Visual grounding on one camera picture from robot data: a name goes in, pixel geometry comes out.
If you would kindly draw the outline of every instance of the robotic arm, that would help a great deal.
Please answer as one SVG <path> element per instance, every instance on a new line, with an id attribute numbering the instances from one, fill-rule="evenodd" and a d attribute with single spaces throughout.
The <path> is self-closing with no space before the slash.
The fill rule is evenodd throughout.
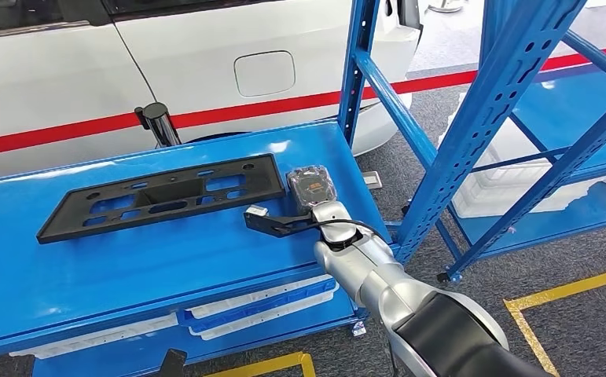
<path id="1" fill-rule="evenodd" d="M 316 178 L 306 189 L 322 192 L 319 189 L 328 184 L 323 181 Z M 316 195 L 310 190 L 305 195 L 310 193 Z M 314 245 L 318 263 L 382 323 L 394 355 L 415 376 L 550 376 L 509 352 L 503 330 L 479 304 L 407 275 L 380 235 L 351 220 L 334 193 L 326 199 L 306 201 L 313 204 L 310 212 L 293 218 L 268 217 L 267 209 L 251 206 L 245 222 L 278 237 L 319 228 L 321 240 Z M 302 221 L 309 225 L 295 227 Z"/>

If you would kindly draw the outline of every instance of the yellow floor tape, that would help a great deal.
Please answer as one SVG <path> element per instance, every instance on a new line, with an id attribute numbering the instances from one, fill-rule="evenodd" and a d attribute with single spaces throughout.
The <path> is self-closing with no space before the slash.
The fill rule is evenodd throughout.
<path id="1" fill-rule="evenodd" d="M 534 355 L 536 355 L 546 372 L 557 377 L 559 377 L 560 375 L 557 372 L 557 369 L 555 369 L 555 365 L 553 365 L 553 362 L 550 361 L 550 358 L 543 349 L 543 346 L 541 346 L 541 343 L 536 338 L 536 335 L 532 331 L 530 325 L 525 320 L 522 311 L 560 298 L 565 298 L 584 291 L 589 291 L 590 289 L 603 287 L 604 285 L 606 285 L 606 273 L 602 273 L 599 276 L 589 277 L 587 279 L 575 281 L 573 283 L 534 293 L 533 295 L 516 298 L 514 300 L 504 300 L 506 309 L 509 310 L 509 313 L 511 313 L 513 319 L 516 320 L 516 324 L 518 324 L 520 331 L 523 332 L 525 339 L 534 351 Z"/>
<path id="2" fill-rule="evenodd" d="M 266 361 L 245 365 L 244 367 L 229 369 L 228 371 L 213 373 L 205 377 L 253 377 L 266 373 L 279 371 L 300 365 L 303 369 L 303 377 L 315 377 L 312 357 L 309 353 L 290 353 L 281 357 L 275 357 Z"/>

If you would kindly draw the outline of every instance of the black robot arm segment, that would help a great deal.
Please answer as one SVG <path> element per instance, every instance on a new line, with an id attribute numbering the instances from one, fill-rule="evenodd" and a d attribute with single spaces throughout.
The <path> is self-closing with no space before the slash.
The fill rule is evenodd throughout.
<path id="1" fill-rule="evenodd" d="M 479 320 L 447 295 L 435 295 L 395 333 L 440 376 L 550 376 L 506 350 Z"/>

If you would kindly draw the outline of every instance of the white plastic bin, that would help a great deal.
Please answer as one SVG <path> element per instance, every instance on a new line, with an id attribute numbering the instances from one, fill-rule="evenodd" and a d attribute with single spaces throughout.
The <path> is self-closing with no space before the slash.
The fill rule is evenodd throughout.
<path id="1" fill-rule="evenodd" d="M 460 103 L 465 93 L 460 95 Z M 449 116 L 450 126 L 455 114 Z M 439 137 L 439 144 L 446 133 Z M 494 135 L 476 167 L 539 153 L 511 119 L 506 119 Z M 461 218 L 501 216 L 506 213 L 527 190 L 551 167 L 547 159 L 534 159 L 505 167 L 472 173 L 452 199 L 455 211 Z M 544 199 L 532 212 L 563 210 L 570 202 L 587 195 L 589 187 L 603 178 L 565 185 Z"/>

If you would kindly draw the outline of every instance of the floor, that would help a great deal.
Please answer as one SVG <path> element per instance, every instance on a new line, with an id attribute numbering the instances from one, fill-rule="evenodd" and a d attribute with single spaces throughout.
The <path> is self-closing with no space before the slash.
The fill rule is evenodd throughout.
<path id="1" fill-rule="evenodd" d="M 480 36 L 476 16 L 480 13 L 481 1 L 477 0 L 466 2 L 460 13 L 430 13 L 410 77 L 475 66 Z M 573 29 L 598 46 L 606 47 L 606 7 L 583 10 Z M 569 53 L 565 46 L 555 52 L 564 53 Z M 457 106 L 458 94 L 466 90 L 467 86 L 455 86 L 413 95 L 412 113 L 431 140 L 436 140 L 446 129 L 447 117 Z M 384 218 L 400 218 L 399 208 L 411 197 L 423 174 L 402 136 L 398 134 L 384 146 L 358 157 L 358 164 L 362 170 L 379 171 L 382 177 L 384 187 L 374 190 L 373 196 Z M 435 284 L 435 275 L 450 260 L 439 234 L 432 231 L 406 271 Z M 470 267 L 463 274 L 464 279 L 450 289 L 483 305 L 505 329 L 514 354 L 537 364 L 537 357 L 504 300 L 601 273 L 606 273 L 606 229 L 481 261 Z M 560 375 L 606 376 L 606 286 L 525 309 L 523 315 Z M 392 375 L 383 334 L 371 320 L 366 327 L 367 334 L 357 338 L 351 336 L 348 328 L 336 328 L 190 365 L 186 372 L 201 376 L 303 351 L 311 355 L 319 376 Z M 28 357 L 0 357 L 0 376 L 30 375 L 31 363 Z M 300 376 L 301 371 L 290 368 L 271 375 Z"/>

